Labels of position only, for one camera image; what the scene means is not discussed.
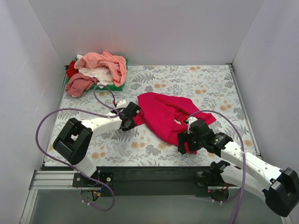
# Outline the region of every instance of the crumpled red fabric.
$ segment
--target crumpled red fabric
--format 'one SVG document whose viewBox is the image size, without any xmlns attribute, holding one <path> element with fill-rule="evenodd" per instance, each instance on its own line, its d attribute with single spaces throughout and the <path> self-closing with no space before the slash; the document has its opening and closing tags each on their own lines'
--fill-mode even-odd
<svg viewBox="0 0 299 224">
<path fill-rule="evenodd" d="M 94 52 L 87 53 L 82 58 L 78 59 L 74 68 L 95 69 L 98 67 L 107 67 L 111 71 L 115 86 L 124 84 L 127 75 L 126 59 L 122 56 L 111 55 L 108 51 L 103 51 L 103 54 Z"/>
<path fill-rule="evenodd" d="M 70 78 L 65 87 L 65 91 L 68 95 L 80 97 L 84 90 L 90 89 L 95 83 L 98 83 L 96 78 L 77 73 Z"/>
<path fill-rule="evenodd" d="M 138 104 L 144 113 L 141 110 L 134 118 L 136 125 L 146 124 L 157 137 L 176 146 L 178 146 L 178 133 L 188 130 L 188 125 L 184 123 L 184 120 L 190 114 L 199 111 L 188 98 L 153 92 L 139 95 Z M 208 125 L 216 121 L 210 113 L 197 113 L 194 117 L 204 119 Z"/>
<path fill-rule="evenodd" d="M 71 63 L 69 64 L 69 69 L 66 71 L 66 75 L 69 79 L 72 78 L 73 75 L 79 73 L 79 70 L 75 69 L 74 65 L 75 61 L 71 61 Z"/>
</svg>

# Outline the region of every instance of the gray wall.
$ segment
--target gray wall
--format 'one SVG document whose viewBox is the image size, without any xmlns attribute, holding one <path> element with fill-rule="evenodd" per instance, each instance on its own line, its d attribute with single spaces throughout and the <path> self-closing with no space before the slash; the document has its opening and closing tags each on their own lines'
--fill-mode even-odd
<svg viewBox="0 0 299 224">
<path fill-rule="evenodd" d="M 129 64 L 231 63 L 263 0 L 29 0 L 64 64 L 108 50 Z"/>
<path fill-rule="evenodd" d="M 262 157 L 299 173 L 299 1 L 265 0 L 233 67 Z"/>
<path fill-rule="evenodd" d="M 34 135 L 57 108 L 64 67 L 27 0 L 0 1 L 0 223 L 19 223 L 43 155 Z M 46 147 L 53 121 L 40 140 Z"/>
</svg>

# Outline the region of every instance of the flower pattern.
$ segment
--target flower pattern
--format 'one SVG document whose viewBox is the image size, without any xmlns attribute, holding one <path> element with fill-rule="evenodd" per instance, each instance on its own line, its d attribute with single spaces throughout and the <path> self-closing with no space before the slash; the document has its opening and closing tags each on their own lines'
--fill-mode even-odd
<svg viewBox="0 0 299 224">
<path fill-rule="evenodd" d="M 122 91 L 114 91 L 117 100 L 138 103 L 137 96 L 156 92 L 190 98 L 201 110 L 215 110 L 229 118 L 241 133 L 245 149 L 259 153 L 242 109 L 233 77 L 227 65 L 215 66 L 128 66 L 127 80 Z M 112 105 L 108 91 L 97 91 L 103 102 Z M 80 98 L 66 93 L 62 96 L 61 108 L 78 108 L 100 114 L 110 110 L 100 104 L 93 91 L 85 91 Z M 72 117 L 79 120 L 95 116 L 77 111 L 61 111 L 57 114 L 50 138 L 48 153 L 64 160 L 53 147 L 53 141 Z M 240 143 L 234 129 L 227 121 L 215 115 L 217 121 L 210 125 L 215 132 L 224 132 Z M 221 160 L 214 154 L 200 149 L 197 154 L 182 155 L 177 147 L 168 145 L 152 133 L 145 124 L 127 132 L 112 131 L 91 140 L 88 156 L 96 166 L 209 166 Z M 45 158 L 46 166 L 62 166 L 51 158 Z"/>
</svg>

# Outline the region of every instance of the purple cable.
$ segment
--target purple cable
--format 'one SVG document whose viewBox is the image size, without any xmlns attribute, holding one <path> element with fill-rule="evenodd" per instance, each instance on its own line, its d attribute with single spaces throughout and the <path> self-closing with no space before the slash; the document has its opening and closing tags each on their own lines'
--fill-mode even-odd
<svg viewBox="0 0 299 224">
<path fill-rule="evenodd" d="M 237 135 L 240 139 L 240 142 L 241 142 L 241 150 L 242 150 L 242 152 L 244 152 L 244 143 L 243 143 L 242 137 L 241 137 L 239 131 L 237 130 L 237 128 L 234 126 L 234 124 L 227 117 L 225 117 L 222 113 L 219 113 L 217 111 L 211 111 L 211 110 L 197 111 L 197 112 L 191 114 L 189 117 L 192 117 L 194 114 L 197 114 L 197 113 L 200 113 L 200 112 L 212 112 L 212 113 L 216 113 L 216 114 L 219 114 L 220 116 L 222 116 L 233 127 L 233 129 L 237 133 Z M 225 201 L 225 202 L 231 202 L 232 200 L 234 200 L 236 197 L 239 196 L 238 201 L 235 204 L 234 209 L 233 209 L 233 211 L 230 215 L 229 224 L 234 224 L 236 222 L 236 219 L 238 217 L 238 213 L 239 213 L 239 210 L 240 210 L 241 202 L 242 202 L 242 199 L 243 199 L 244 189 L 245 189 L 246 158 L 245 158 L 245 154 L 243 154 L 242 156 L 243 156 L 243 178 L 242 178 L 241 188 L 239 189 L 239 191 L 231 199 Z"/>
<path fill-rule="evenodd" d="M 113 108 L 113 107 L 110 107 L 110 106 L 107 105 L 107 104 L 104 104 L 104 103 L 101 102 L 100 99 L 96 96 L 96 94 L 95 94 L 95 89 L 96 89 L 98 86 L 104 86 L 104 87 L 106 87 L 106 88 L 109 90 L 109 92 L 112 94 L 113 99 L 114 99 L 114 101 L 115 101 L 115 97 L 114 97 L 113 93 L 111 92 L 111 90 L 110 90 L 107 86 L 105 86 L 105 85 L 101 85 L 101 84 L 95 86 L 94 89 L 93 89 L 93 94 L 94 94 L 95 98 L 96 98 L 102 105 L 104 105 L 105 107 L 107 107 L 107 108 L 109 108 L 109 109 L 111 109 L 111 110 L 114 110 L 114 111 L 116 112 L 116 115 L 110 116 L 110 118 L 116 118 L 116 117 L 119 115 L 118 110 L 116 110 L 116 109 Z M 51 156 L 50 154 L 48 154 L 45 150 L 43 150 L 43 148 L 41 147 L 41 145 L 39 144 L 39 141 L 38 141 L 39 130 L 40 130 L 40 128 L 41 128 L 43 122 L 44 122 L 49 116 L 51 116 L 52 114 L 57 113 L 57 112 L 59 112 L 59 111 L 79 111 L 79 112 L 88 113 L 88 114 L 95 115 L 95 116 L 102 117 L 102 118 L 108 118 L 108 116 L 107 116 L 107 115 L 98 114 L 98 113 L 89 112 L 89 111 L 85 111 L 85 110 L 80 110 L 80 109 L 76 109 L 76 108 L 61 108 L 61 109 L 57 109 L 57 110 L 54 110 L 54 111 L 48 113 L 48 114 L 41 120 L 41 122 L 39 123 L 39 125 L 37 126 L 37 129 L 36 129 L 36 145 L 37 145 L 37 147 L 39 148 L 39 150 L 40 150 L 42 153 L 44 153 L 46 156 L 50 157 L 51 159 L 53 159 L 53 160 L 55 160 L 55 161 L 57 161 L 57 162 L 63 163 L 64 165 L 67 165 L 68 167 L 70 167 L 70 168 L 76 170 L 76 168 L 75 168 L 74 166 L 72 166 L 71 164 L 69 164 L 69 163 L 67 163 L 67 162 L 64 162 L 64 161 L 62 161 L 62 160 L 60 160 L 60 159 L 57 159 L 57 158 L 55 158 L 54 156 Z M 113 200 L 112 200 L 112 204 L 111 204 L 111 206 L 110 206 L 109 208 L 107 208 L 107 209 L 103 209 L 103 208 L 101 208 L 101 207 L 99 207 L 99 206 L 97 206 L 97 205 L 95 205 L 95 204 L 93 204 L 93 203 L 90 203 L 90 202 L 88 202 L 88 201 L 85 201 L 85 200 L 83 200 L 83 201 L 84 201 L 85 203 L 87 203 L 88 205 L 91 205 L 91 206 L 97 208 L 97 209 L 100 210 L 100 211 L 109 211 L 110 209 L 112 209 L 113 206 L 114 206 L 114 203 L 115 203 L 115 195 L 114 195 L 113 190 L 112 190 L 107 184 L 103 183 L 102 181 L 93 179 L 93 178 L 87 176 L 86 174 L 84 174 L 84 173 L 82 173 L 82 172 L 80 172 L 80 174 L 81 174 L 82 176 L 88 178 L 89 180 L 95 181 L 95 182 L 97 182 L 97 183 L 99 183 L 99 184 L 104 185 L 106 188 L 108 188 L 109 191 L 110 191 L 111 194 L 112 194 L 112 199 L 113 199 Z"/>
</svg>

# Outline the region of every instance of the purple hose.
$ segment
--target purple hose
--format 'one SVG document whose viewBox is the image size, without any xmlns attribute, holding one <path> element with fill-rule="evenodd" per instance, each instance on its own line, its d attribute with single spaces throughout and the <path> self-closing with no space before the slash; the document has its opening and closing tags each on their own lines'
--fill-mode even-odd
<svg viewBox="0 0 299 224">
<path fill-rule="evenodd" d="M 105 85 L 101 85 L 101 84 L 95 86 L 94 89 L 93 89 L 93 94 L 94 94 L 95 98 L 96 98 L 101 104 L 103 104 L 105 107 L 107 107 L 107 108 L 109 108 L 109 109 L 111 109 L 111 110 L 114 110 L 114 111 L 116 112 L 116 115 L 110 116 L 110 118 L 116 118 L 116 117 L 119 115 L 118 110 L 116 110 L 116 109 L 113 108 L 113 107 L 110 107 L 110 106 L 107 105 L 107 104 L 104 104 L 104 103 L 101 102 L 100 99 L 96 96 L 96 94 L 95 94 L 95 89 L 96 89 L 98 86 L 104 86 L 104 87 L 106 87 Z M 114 101 L 115 101 L 115 97 L 114 97 L 113 93 L 111 92 L 111 90 L 110 90 L 108 87 L 106 87 L 106 88 L 110 91 L 110 93 L 112 94 L 113 99 L 114 99 Z M 64 165 L 67 165 L 68 167 L 70 167 L 70 168 L 72 168 L 72 169 L 76 169 L 76 168 L 75 168 L 74 166 L 72 166 L 71 164 L 69 164 L 69 163 L 67 163 L 67 162 L 64 162 L 64 161 L 62 161 L 62 160 L 60 160 L 60 159 L 57 159 L 57 158 L 55 158 L 54 156 L 51 156 L 50 154 L 48 154 L 45 150 L 43 150 L 43 148 L 41 147 L 41 145 L 39 144 L 39 141 L 38 141 L 39 130 L 40 130 L 40 128 L 41 128 L 43 122 L 44 122 L 49 116 L 51 116 L 52 114 L 57 113 L 57 112 L 59 112 L 59 111 L 79 111 L 79 112 L 84 112 L 84 113 L 92 114 L 92 115 L 95 115 L 95 116 L 98 116 L 98 117 L 102 117 L 102 118 L 108 118 L 108 116 L 107 116 L 107 115 L 98 114 L 98 113 L 89 112 L 89 111 L 85 111 L 85 110 L 80 110 L 80 109 L 76 109 L 76 108 L 61 108 L 61 109 L 54 110 L 54 111 L 50 112 L 49 114 L 47 114 L 47 115 L 41 120 L 41 122 L 39 123 L 39 125 L 38 125 L 38 127 L 37 127 L 37 129 L 36 129 L 36 145 L 37 145 L 37 147 L 39 148 L 39 150 L 40 150 L 42 153 L 44 153 L 46 156 L 50 157 L 51 159 L 53 159 L 53 160 L 55 160 L 55 161 L 57 161 L 57 162 L 63 163 Z M 103 183 L 102 181 L 98 181 L 98 180 L 96 180 L 96 179 L 93 179 L 93 178 L 87 176 L 86 174 L 84 174 L 84 173 L 82 173 L 82 172 L 80 172 L 80 174 L 81 174 L 82 176 L 84 176 L 84 177 L 86 177 L 86 178 L 88 178 L 88 179 L 90 179 L 90 180 L 92 180 L 92 181 L 95 181 L 95 182 L 97 182 L 97 183 L 99 183 L 99 184 L 102 184 L 102 185 L 104 185 L 106 188 L 108 188 L 109 191 L 110 191 L 111 194 L 112 194 L 112 199 L 113 199 L 113 200 L 112 200 L 112 204 L 111 204 L 111 206 L 110 206 L 109 208 L 107 208 L 107 209 L 101 208 L 101 207 L 99 207 L 99 206 L 97 206 L 97 205 L 95 205 L 95 204 L 93 204 L 93 203 L 90 203 L 90 202 L 88 202 L 88 201 L 85 201 L 85 200 L 84 200 L 84 202 L 87 203 L 87 204 L 89 204 L 89 205 L 91 205 L 91 206 L 93 206 L 93 207 L 95 207 L 95 208 L 97 208 L 97 209 L 100 210 L 100 211 L 109 211 L 110 209 L 112 209 L 113 206 L 114 206 L 114 203 L 115 203 L 115 195 L 114 195 L 114 192 L 112 191 L 112 189 L 111 189 L 107 184 Z"/>
<path fill-rule="evenodd" d="M 241 142 L 241 150 L 244 152 L 244 143 L 243 143 L 242 137 L 241 137 L 239 131 L 237 130 L 237 128 L 234 126 L 234 124 L 227 117 L 225 117 L 223 114 L 221 114 L 217 111 L 211 111 L 211 110 L 197 111 L 197 112 L 191 114 L 189 117 L 192 117 L 194 114 L 197 114 L 197 113 L 200 113 L 200 112 L 212 112 L 212 113 L 216 113 L 216 114 L 219 114 L 220 116 L 222 116 L 233 127 L 233 129 L 237 133 L 237 135 L 240 139 L 240 142 Z M 225 202 L 231 202 L 232 200 L 234 200 L 236 197 L 239 196 L 238 201 L 235 204 L 234 209 L 233 209 L 233 211 L 230 215 L 229 224 L 234 224 L 236 222 L 236 219 L 238 217 L 238 213 L 239 213 L 239 210 L 240 210 L 241 202 L 242 202 L 242 199 L 243 199 L 244 189 L 245 189 L 246 158 L 245 158 L 245 154 L 243 154 L 242 156 L 243 156 L 243 178 L 242 178 L 241 188 L 239 189 L 239 191 L 232 198 L 225 201 Z"/>
</svg>

